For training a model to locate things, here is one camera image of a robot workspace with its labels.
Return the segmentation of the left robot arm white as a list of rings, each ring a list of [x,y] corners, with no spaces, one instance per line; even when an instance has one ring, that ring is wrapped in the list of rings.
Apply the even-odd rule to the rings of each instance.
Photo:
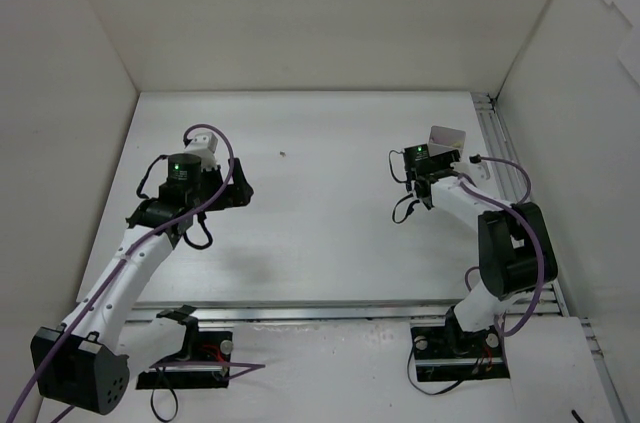
[[[119,249],[89,294],[55,328],[40,328],[30,345],[40,395],[100,415],[122,401],[129,382],[169,358],[191,361],[200,338],[194,309],[163,310],[129,339],[128,315],[151,276],[207,213],[249,204],[253,189],[239,159],[223,175],[189,153],[167,158],[167,178],[154,198],[127,218]]]

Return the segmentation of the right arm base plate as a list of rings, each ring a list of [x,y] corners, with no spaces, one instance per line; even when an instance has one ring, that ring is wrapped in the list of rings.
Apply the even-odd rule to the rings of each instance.
[[[496,329],[472,333],[456,344],[444,326],[412,326],[409,370],[419,383],[509,379]]]

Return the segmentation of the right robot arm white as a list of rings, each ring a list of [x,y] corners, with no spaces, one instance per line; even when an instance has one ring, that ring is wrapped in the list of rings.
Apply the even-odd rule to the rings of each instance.
[[[411,201],[440,209],[465,223],[477,235],[479,282],[450,308],[442,341],[464,355],[479,335],[495,329],[500,338],[517,334],[534,315],[545,284],[558,276],[558,265],[541,209],[529,200],[531,179],[519,164],[489,156],[461,160],[458,149],[432,154],[425,144],[402,151],[405,186]],[[523,175],[526,191],[516,202],[496,199],[481,190],[471,172],[489,176],[487,164],[499,163]]]

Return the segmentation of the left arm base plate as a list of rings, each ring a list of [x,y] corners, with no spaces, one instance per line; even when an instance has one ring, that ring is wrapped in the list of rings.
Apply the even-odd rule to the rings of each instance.
[[[221,361],[230,362],[233,351],[233,332],[222,330],[201,331],[193,343],[191,356],[184,359],[186,366],[176,366],[180,359],[166,357],[163,376],[156,369],[141,373],[135,382],[136,390],[173,389],[200,390],[226,389],[230,369],[215,366]]]

